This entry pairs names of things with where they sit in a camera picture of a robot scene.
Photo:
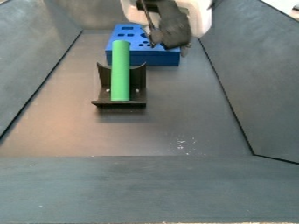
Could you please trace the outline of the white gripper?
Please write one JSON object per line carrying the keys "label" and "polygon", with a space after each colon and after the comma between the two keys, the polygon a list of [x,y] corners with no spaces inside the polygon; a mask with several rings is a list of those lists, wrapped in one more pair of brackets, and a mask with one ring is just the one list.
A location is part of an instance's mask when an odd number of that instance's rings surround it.
{"label": "white gripper", "polygon": [[122,9],[130,22],[149,25],[146,12],[141,1],[145,1],[154,26],[158,27],[166,16],[166,6],[162,1],[175,1],[179,10],[187,15],[191,33],[194,37],[202,37],[211,28],[211,4],[213,0],[121,0]]}

